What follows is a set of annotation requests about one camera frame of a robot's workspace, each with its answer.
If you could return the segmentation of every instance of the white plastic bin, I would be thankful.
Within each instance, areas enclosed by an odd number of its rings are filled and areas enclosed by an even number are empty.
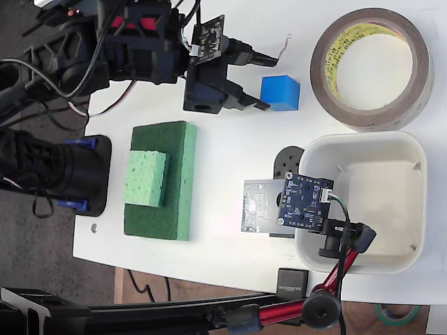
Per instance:
[[[398,274],[418,259],[425,239],[427,158],[419,141],[402,131],[324,136],[310,144],[300,174],[334,180],[352,222],[373,228],[376,239],[349,270],[353,274]],[[336,202],[330,218],[344,220]],[[336,260],[318,256],[325,236],[297,229],[301,260],[329,272]]]

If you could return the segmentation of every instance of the blue cube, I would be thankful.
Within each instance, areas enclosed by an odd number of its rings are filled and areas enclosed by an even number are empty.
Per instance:
[[[269,103],[273,110],[298,110],[300,83],[288,75],[264,77],[261,100]]]

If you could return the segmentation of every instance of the sponge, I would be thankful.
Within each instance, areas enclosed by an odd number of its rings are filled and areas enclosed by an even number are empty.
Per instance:
[[[133,129],[131,150],[169,155],[163,207],[126,204],[124,233],[155,239],[189,239],[197,128],[185,121]]]
[[[158,151],[131,151],[127,163],[126,204],[161,207],[169,156]]]

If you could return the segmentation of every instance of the white table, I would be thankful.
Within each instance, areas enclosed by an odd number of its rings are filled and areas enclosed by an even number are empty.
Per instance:
[[[263,292],[275,291],[278,268],[305,269],[292,239],[240,232],[243,183],[245,179],[271,178],[274,158],[284,147],[306,148],[322,135],[351,132],[318,104],[310,86],[309,65],[323,31],[343,14],[364,7],[389,8],[408,18],[422,33],[434,59],[432,97],[417,120],[403,129],[415,135],[427,152],[427,234],[423,254],[410,270],[395,276],[348,274],[342,299],[447,304],[447,2],[442,0],[204,0],[203,20],[225,13],[225,34],[249,43],[256,51],[277,55],[287,34],[293,34],[276,68],[233,66],[228,79],[241,84],[248,94],[259,96],[263,76],[290,75],[301,83],[300,110],[222,110],[218,115],[183,112],[182,80],[177,85],[158,87],[139,82],[122,105],[104,117],[92,119],[87,127],[87,135],[104,134],[112,140],[108,203],[98,218],[76,218],[73,255],[151,274]],[[90,112],[101,111],[126,85],[113,83],[109,89],[96,92]],[[132,128],[177,120],[198,126],[191,240],[126,236],[122,194]],[[98,226],[96,234],[91,231],[93,223]],[[311,272],[309,289],[325,277]]]

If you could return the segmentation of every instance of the roll of tape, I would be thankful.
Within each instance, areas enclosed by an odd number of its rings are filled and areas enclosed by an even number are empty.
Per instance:
[[[337,88],[340,59],[361,38],[385,34],[408,44],[413,66],[404,91],[391,103],[374,110],[345,105]],[[323,108],[356,131],[397,130],[413,121],[427,102],[434,84],[434,69],[425,42],[405,17],[381,8],[353,11],[332,23],[318,40],[310,67],[315,96]]]

